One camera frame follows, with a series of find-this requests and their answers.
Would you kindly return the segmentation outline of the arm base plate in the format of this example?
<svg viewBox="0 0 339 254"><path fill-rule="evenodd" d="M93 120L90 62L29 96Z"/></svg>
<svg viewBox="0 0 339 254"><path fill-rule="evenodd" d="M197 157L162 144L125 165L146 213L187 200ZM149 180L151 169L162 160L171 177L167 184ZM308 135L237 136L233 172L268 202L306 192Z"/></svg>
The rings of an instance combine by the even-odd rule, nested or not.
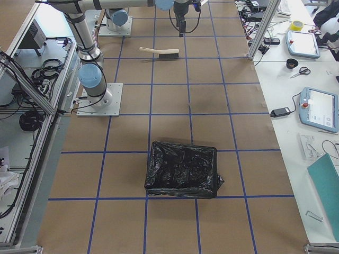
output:
<svg viewBox="0 0 339 254"><path fill-rule="evenodd" d="M132 21L133 18L131 16L128 17L127 22L118 26L112 23L111 20L107 21L107 18L104 17L100 26L99 36L100 37L130 37L132 30Z"/></svg>
<svg viewBox="0 0 339 254"><path fill-rule="evenodd" d="M76 115L80 117L114 116L120 114L123 83L108 83L104 97L94 98L87 95L83 88Z"/></svg>

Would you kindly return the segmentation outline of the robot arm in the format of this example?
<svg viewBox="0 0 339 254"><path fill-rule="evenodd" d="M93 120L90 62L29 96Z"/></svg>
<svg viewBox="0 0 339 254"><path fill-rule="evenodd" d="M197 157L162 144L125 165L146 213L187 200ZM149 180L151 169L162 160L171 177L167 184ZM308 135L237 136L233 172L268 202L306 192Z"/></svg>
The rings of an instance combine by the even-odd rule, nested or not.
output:
<svg viewBox="0 0 339 254"><path fill-rule="evenodd" d="M162 11L173 9L176 24L173 27L182 37L187 33L185 15L189 6L201 12L200 1L36 1L47 4L63 13L75 37L78 56L83 64L78 73L81 85L87 92L90 106L98 106L109 100L108 85L103 71L103 55L95 42L93 35L85 21L85 12L88 10L104 10L111 22L122 26L127 22L128 15L124 12L126 7L153 7Z"/></svg>
<svg viewBox="0 0 339 254"><path fill-rule="evenodd" d="M123 8L107 8L105 10L106 26L110 31L117 31L128 21L128 14Z"/></svg>

